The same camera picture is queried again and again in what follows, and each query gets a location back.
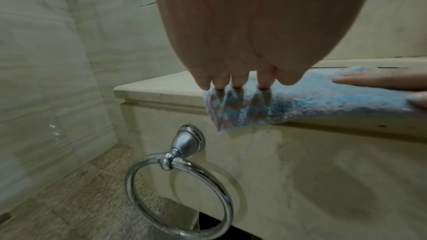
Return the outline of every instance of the microfiber towel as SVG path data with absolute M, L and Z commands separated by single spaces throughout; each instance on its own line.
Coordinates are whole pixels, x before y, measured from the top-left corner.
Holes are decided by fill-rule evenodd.
M 204 102 L 219 131 L 323 116 L 422 113 L 407 101 L 412 92 L 332 82 L 340 74 L 368 69 L 373 68 L 352 67 L 335 74 L 309 71 L 295 85 L 276 82 L 264 91 L 257 89 L 255 78 L 250 78 L 241 89 L 227 86 L 223 91 L 206 91 Z

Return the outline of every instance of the hand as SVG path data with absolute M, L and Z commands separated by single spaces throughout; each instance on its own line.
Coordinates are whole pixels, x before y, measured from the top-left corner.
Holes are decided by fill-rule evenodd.
M 166 33 L 200 88 L 295 84 L 346 34 L 364 0 L 157 0 Z
M 427 109 L 427 68 L 399 68 L 353 72 L 333 80 L 337 84 L 420 91 L 408 95 L 413 105 Z

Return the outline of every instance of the finger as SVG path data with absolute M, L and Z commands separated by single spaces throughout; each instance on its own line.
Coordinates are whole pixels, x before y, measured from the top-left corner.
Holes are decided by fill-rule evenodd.
M 427 90 L 427 69 L 411 68 L 362 72 L 333 79 L 337 84 L 398 89 Z
M 248 82 L 248 79 L 249 79 L 249 72 L 244 75 L 232 75 L 231 86 L 234 88 L 240 88 Z
M 193 75 L 194 81 L 196 81 L 197 85 L 203 90 L 210 89 L 211 78 L 208 76 L 195 76 Z
M 408 100 L 413 105 L 427 109 L 427 92 L 418 92 L 408 95 Z
M 276 78 L 274 77 L 273 69 L 258 71 L 258 89 L 269 89 L 273 84 Z
M 224 90 L 228 83 L 230 82 L 230 75 L 228 76 L 215 76 L 212 79 L 213 85 L 216 90 Z
M 304 75 L 304 71 L 299 70 L 292 70 L 292 71 L 285 71 L 282 69 L 275 69 L 274 76 L 276 77 L 277 81 L 279 81 L 283 85 L 293 85 L 296 84 Z

